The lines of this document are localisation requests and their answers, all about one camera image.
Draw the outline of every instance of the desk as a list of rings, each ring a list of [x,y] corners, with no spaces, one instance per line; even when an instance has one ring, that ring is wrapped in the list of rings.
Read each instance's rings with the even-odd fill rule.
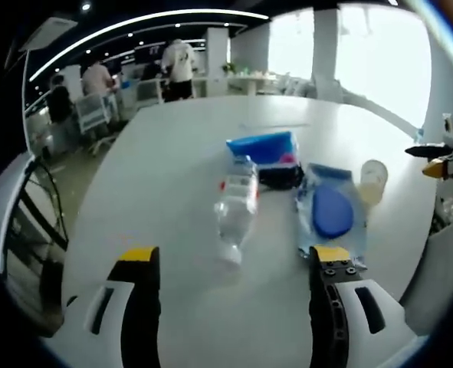
[[[299,97],[216,97],[142,109],[97,171],[67,250],[63,305],[104,280],[128,248],[161,251],[162,366],[302,367],[312,337],[308,272],[297,253],[289,192],[260,197],[240,275],[215,261],[213,205],[225,140],[292,130],[304,163],[350,169],[383,161],[389,180],[368,224],[367,278],[397,300],[422,255],[435,180],[412,139],[358,107]]]

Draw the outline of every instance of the ceiling light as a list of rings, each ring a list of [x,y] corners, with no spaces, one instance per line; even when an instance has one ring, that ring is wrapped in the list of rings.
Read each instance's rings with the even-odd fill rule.
[[[56,54],[52,59],[50,59],[47,63],[42,65],[39,70],[37,70],[32,76],[30,77],[30,82],[32,82],[35,78],[37,78],[43,71],[45,71],[48,67],[50,67],[53,63],[55,63],[59,58],[62,58],[68,52],[74,50],[75,48],[80,47],[82,44],[92,40],[98,36],[101,36],[107,32],[113,31],[114,29],[118,29],[120,27],[124,27],[126,25],[131,25],[132,23],[136,23],[138,21],[146,21],[148,19],[154,18],[161,18],[161,17],[168,17],[171,15],[187,15],[187,14],[226,14],[226,15],[241,15],[250,18],[258,18],[258,19],[269,19],[266,15],[250,13],[248,11],[238,11],[238,10],[225,10],[225,9],[181,9],[181,10],[172,10],[172,11],[162,11],[160,13],[155,14],[148,14],[142,15],[137,18],[127,19],[126,21],[121,21],[116,23],[115,25],[110,25],[108,27],[102,28],[99,31],[96,31],[92,34],[89,34],[86,37],[81,38],[79,41],[74,42],[71,46],[65,48],[63,51]]]
[[[188,42],[188,43],[191,43],[191,42],[204,42],[205,41],[205,38],[194,38],[193,40],[183,40],[184,42]]]

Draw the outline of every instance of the wall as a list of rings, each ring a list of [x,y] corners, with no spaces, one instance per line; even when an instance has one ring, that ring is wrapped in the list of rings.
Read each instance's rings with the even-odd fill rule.
[[[231,61],[241,69],[268,70],[270,25],[266,23],[231,39]]]
[[[336,9],[314,12],[313,75],[332,80],[335,75],[338,43]]]
[[[222,78],[225,75],[222,67],[226,63],[226,54],[228,50],[228,29],[208,28],[205,39],[208,47],[205,50],[205,61],[208,76],[206,83],[208,97],[225,96],[228,89],[226,80]]]
[[[453,113],[453,65],[432,34],[429,34],[432,58],[431,95],[425,116],[424,139],[441,142],[444,124],[443,113]]]

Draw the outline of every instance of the cable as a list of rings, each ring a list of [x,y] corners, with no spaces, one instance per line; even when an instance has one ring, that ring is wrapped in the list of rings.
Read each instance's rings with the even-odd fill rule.
[[[46,192],[46,194],[49,196],[51,201],[52,201],[53,197],[52,197],[51,191],[46,186],[43,186],[39,182],[35,182],[32,179],[29,179],[28,181],[31,182],[32,184],[35,184],[36,186],[42,188]],[[60,212],[60,215],[57,217],[57,222],[56,222],[57,230],[61,230],[62,229],[63,221],[64,220],[63,220],[63,217],[61,216],[61,212]]]
[[[41,161],[38,162],[38,165],[48,174],[48,177],[51,181],[54,191],[56,192],[57,209],[59,210],[59,218],[61,219],[61,227],[63,229],[64,237],[66,238],[66,242],[69,242],[69,237],[67,236],[67,231],[66,231],[66,225],[64,223],[64,218],[63,218],[63,207],[61,205],[61,197],[59,195],[59,190],[57,190],[56,183],[54,182],[54,177],[52,176],[51,172],[49,172],[49,169]]]

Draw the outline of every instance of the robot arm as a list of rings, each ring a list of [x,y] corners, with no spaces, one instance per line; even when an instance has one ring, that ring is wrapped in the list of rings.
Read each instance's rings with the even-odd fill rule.
[[[419,341],[405,323],[403,307],[374,280],[363,280],[345,249],[316,246],[308,259],[310,367],[398,366],[399,357]]]
[[[430,163],[422,170],[424,175],[436,179],[453,179],[453,115],[445,114],[444,143],[414,146],[406,150],[416,157],[425,157]]]

